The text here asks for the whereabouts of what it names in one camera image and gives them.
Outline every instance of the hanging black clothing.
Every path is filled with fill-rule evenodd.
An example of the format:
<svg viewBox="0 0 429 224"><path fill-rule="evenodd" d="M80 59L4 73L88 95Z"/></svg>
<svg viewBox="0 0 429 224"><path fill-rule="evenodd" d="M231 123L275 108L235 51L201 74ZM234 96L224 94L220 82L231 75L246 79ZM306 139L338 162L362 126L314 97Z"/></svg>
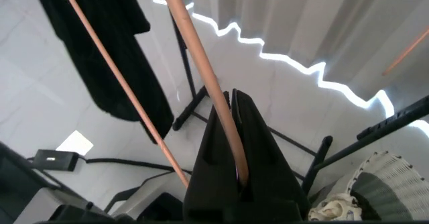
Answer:
<svg viewBox="0 0 429 224"><path fill-rule="evenodd" d="M97 106L120 119L141 121L68 0L40 1ZM134 34L150 30L137 0L76 1L156 129L165 137L172 126L173 115L134 38Z"/></svg>

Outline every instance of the floor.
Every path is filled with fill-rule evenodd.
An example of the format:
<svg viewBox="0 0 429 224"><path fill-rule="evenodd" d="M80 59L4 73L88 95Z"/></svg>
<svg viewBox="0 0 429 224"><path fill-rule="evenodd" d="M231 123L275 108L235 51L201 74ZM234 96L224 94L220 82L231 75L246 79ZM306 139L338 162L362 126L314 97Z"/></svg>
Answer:
<svg viewBox="0 0 429 224"><path fill-rule="evenodd" d="M168 8L152 0L138 1L152 28L136 38L178 116L191 95ZM168 164L139 123L115 119L92 102L38 0L0 0L0 15L6 15L0 21L2 142L31 157L41 148L56 149L77 130L93 144L86 158ZM319 88L318 73L306 75L283 61L264 60L259 57L260 45L242 44L235 30L218 37L210 24L193 20L222 90L236 88L253 97L270 127L311 150L317 151L322 138L332 135L334 142L328 153L332 155L352 144L360 131L384 119L379 101L368 109L357 107L341 92ZM199 89L202 83L195 68L192 73ZM210 108L210 99L205 98L196 111L208 117ZM201 120L190 117L180 131L171 130L166 137L181 167L192 169L204 128ZM274 137L292 169L305 175L312 156ZM429 161L428 136L418 128L405 127L325 168L312 192L353 170L372 152L383 150L402 155L423 177L429 177L424 167ZM160 172L79 162L74 172L52 174L104 207L115 193Z"/></svg>

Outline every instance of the power adapter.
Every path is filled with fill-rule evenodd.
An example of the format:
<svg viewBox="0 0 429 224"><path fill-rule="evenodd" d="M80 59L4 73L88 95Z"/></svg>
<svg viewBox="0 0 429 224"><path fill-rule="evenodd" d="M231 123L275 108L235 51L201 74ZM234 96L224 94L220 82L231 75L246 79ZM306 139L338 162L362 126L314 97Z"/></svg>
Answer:
<svg viewBox="0 0 429 224"><path fill-rule="evenodd" d="M42 170L73 171L78 159L79 154L75 152L38 150L33 166Z"/></svg>

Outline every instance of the white fabric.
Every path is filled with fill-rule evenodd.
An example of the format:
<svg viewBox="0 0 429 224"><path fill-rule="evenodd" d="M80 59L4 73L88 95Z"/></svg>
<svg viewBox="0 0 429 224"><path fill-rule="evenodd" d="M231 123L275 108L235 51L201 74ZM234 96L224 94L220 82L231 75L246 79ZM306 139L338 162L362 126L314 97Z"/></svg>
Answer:
<svg viewBox="0 0 429 224"><path fill-rule="evenodd" d="M310 209L310 221L362 221L362 209L357 200L349 194L334 194Z"/></svg>

